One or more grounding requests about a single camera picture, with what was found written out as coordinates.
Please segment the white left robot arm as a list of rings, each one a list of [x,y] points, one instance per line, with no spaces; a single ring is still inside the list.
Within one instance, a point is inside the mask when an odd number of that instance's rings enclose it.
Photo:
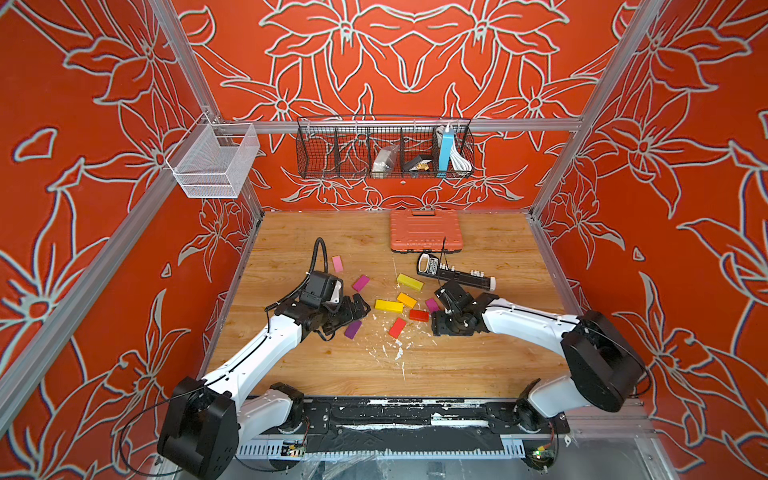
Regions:
[[[330,340],[371,307],[355,294],[337,302],[295,298],[273,311],[267,327],[227,362],[201,379],[184,378],[173,390],[157,451],[197,479],[219,478],[241,443],[270,429],[308,431],[299,390],[275,383],[255,398],[252,391],[307,336]]]

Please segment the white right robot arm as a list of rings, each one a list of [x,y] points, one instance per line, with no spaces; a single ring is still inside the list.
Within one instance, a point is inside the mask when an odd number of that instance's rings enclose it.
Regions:
[[[437,336],[504,335],[542,347],[564,359],[568,372],[535,380],[517,400],[521,422],[537,423],[592,406],[616,413],[635,392],[645,364],[613,323],[589,310],[558,315],[521,306],[492,293],[472,296],[449,281],[436,290],[443,309],[431,315]]]

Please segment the small magenta block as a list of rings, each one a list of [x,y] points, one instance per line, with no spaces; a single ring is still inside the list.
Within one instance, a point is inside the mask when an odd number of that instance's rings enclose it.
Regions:
[[[441,307],[438,305],[437,301],[433,298],[426,300],[426,306],[430,312],[439,312],[441,310]]]

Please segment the lime yellow long block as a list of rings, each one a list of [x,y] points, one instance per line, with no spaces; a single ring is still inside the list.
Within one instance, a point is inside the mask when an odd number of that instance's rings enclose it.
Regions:
[[[407,288],[413,289],[417,292],[421,292],[424,287],[424,283],[420,280],[412,278],[405,274],[399,274],[397,276],[397,283]]]

